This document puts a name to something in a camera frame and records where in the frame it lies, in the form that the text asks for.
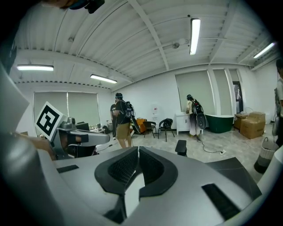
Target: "trash can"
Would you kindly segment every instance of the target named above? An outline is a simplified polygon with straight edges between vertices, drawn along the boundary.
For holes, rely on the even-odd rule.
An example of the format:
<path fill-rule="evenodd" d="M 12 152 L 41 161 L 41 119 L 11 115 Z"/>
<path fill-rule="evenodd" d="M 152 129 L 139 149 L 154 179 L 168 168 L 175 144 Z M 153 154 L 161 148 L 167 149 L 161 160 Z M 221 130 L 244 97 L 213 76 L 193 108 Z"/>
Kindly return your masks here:
<path fill-rule="evenodd" d="M 260 155 L 254 165 L 254 168 L 259 173 L 264 173 L 268 168 L 274 152 L 279 148 L 279 146 L 273 141 L 269 141 L 266 137 L 261 144 Z"/>

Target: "person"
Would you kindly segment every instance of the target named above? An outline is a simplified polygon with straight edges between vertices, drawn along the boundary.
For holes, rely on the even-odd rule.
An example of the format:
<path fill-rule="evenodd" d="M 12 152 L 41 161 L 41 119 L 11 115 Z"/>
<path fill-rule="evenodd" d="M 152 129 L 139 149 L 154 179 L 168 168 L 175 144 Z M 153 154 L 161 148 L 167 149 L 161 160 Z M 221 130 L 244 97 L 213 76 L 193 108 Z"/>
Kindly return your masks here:
<path fill-rule="evenodd" d="M 126 147 L 124 139 L 127 139 L 128 147 L 130 147 L 132 138 L 130 134 L 130 118 L 126 117 L 126 102 L 123 101 L 123 95 L 121 93 L 116 93 L 115 99 L 117 101 L 114 111 L 114 115 L 117 117 L 116 138 L 122 148 Z"/>
<path fill-rule="evenodd" d="M 193 113 L 193 108 L 192 108 L 192 104 L 195 101 L 195 99 L 191 96 L 188 95 L 187 96 L 187 108 L 186 108 L 186 113 L 189 114 L 190 116 L 190 133 L 189 136 L 193 137 L 193 136 L 199 136 L 200 134 L 200 128 L 198 126 L 198 124 L 196 123 L 196 114 Z"/>
<path fill-rule="evenodd" d="M 110 107 L 110 115 L 111 115 L 111 121 L 112 121 L 112 135 L 113 135 L 113 140 L 116 140 L 116 128 L 117 128 L 117 117 L 113 114 L 116 108 L 116 103 L 117 101 L 115 100 L 115 104 L 112 104 Z"/>
<path fill-rule="evenodd" d="M 279 74 L 279 80 L 277 82 L 277 95 L 279 99 L 279 106 L 281 107 L 279 113 L 279 126 L 277 128 L 278 138 L 276 144 L 281 147 L 283 145 L 283 60 L 276 61 L 277 72 Z"/>

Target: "white wall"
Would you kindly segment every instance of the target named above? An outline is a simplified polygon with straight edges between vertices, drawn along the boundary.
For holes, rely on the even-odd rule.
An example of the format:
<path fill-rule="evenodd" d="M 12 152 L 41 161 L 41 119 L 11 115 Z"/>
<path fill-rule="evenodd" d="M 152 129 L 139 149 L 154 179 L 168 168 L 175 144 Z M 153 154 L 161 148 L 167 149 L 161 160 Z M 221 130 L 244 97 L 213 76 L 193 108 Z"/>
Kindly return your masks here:
<path fill-rule="evenodd" d="M 277 87 L 279 78 L 275 61 L 255 71 L 255 74 L 260 91 L 261 111 L 268 113 L 270 120 L 273 120 L 275 112 L 274 89 Z"/>
<path fill-rule="evenodd" d="M 250 71 L 248 67 L 233 64 L 213 64 L 211 67 L 212 69 L 237 69 L 242 87 L 244 109 L 250 107 L 254 111 L 261 110 L 259 90 L 254 72 Z M 207 69 L 208 65 L 200 65 L 166 72 L 128 85 L 114 93 L 122 93 L 124 100 L 130 101 L 133 104 L 136 118 L 141 117 L 152 121 L 152 108 L 157 106 L 157 121 L 172 118 L 172 128 L 176 128 L 175 114 L 181 112 L 181 107 L 175 75 Z"/>
<path fill-rule="evenodd" d="M 101 125 L 107 125 L 106 120 L 111 120 L 110 106 L 115 102 L 110 90 L 98 87 L 88 87 L 84 85 L 63 84 L 63 83 L 25 83 L 18 84 L 17 87 L 22 92 L 23 96 L 30 102 L 28 108 L 23 114 L 18 127 L 18 132 L 27 131 L 30 136 L 36 136 L 33 119 L 33 96 L 34 92 L 85 92 L 96 93 L 98 96 L 98 109 Z"/>

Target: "black t-shirt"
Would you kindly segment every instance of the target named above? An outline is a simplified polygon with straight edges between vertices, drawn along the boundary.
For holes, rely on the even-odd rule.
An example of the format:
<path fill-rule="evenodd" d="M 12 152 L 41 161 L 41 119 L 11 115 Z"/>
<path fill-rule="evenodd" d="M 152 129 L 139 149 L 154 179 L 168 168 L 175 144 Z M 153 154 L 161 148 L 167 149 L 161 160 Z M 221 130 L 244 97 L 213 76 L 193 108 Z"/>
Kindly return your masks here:
<path fill-rule="evenodd" d="M 130 122 L 130 118 L 126 117 L 126 103 L 124 101 L 118 101 L 116 103 L 116 111 L 120 111 L 117 117 L 118 124 L 125 124 Z"/>
<path fill-rule="evenodd" d="M 111 105 L 111 108 L 110 108 L 110 112 L 111 112 L 111 114 L 112 114 L 113 121 L 115 121 L 117 117 L 113 114 L 113 108 L 116 108 L 116 104 L 112 104 L 112 105 Z"/>

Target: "chair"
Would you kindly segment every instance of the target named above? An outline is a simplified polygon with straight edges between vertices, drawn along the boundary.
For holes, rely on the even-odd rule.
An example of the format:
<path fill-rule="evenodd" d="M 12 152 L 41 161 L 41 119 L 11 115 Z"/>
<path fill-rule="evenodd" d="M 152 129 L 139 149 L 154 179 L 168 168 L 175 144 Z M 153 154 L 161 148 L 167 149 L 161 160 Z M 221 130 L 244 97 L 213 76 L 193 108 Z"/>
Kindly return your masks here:
<path fill-rule="evenodd" d="M 151 131 L 152 135 L 153 135 L 153 138 L 155 138 L 154 137 L 154 133 L 153 133 L 153 129 L 155 128 L 155 133 L 156 133 L 156 127 L 155 127 L 156 123 L 155 122 L 148 122 L 148 121 L 146 121 L 146 122 L 143 122 L 143 124 L 144 124 L 144 126 L 146 128 L 145 132 L 147 131 L 147 134 L 148 134 L 149 131 Z"/>
<path fill-rule="evenodd" d="M 171 129 L 172 123 L 173 123 L 173 119 L 171 119 L 171 118 L 164 119 L 159 123 L 158 139 L 159 139 L 159 131 L 165 131 L 165 137 L 166 137 L 166 142 L 167 142 L 167 130 L 171 131 L 173 136 L 175 137 L 175 135 L 174 135 L 174 133 Z"/>

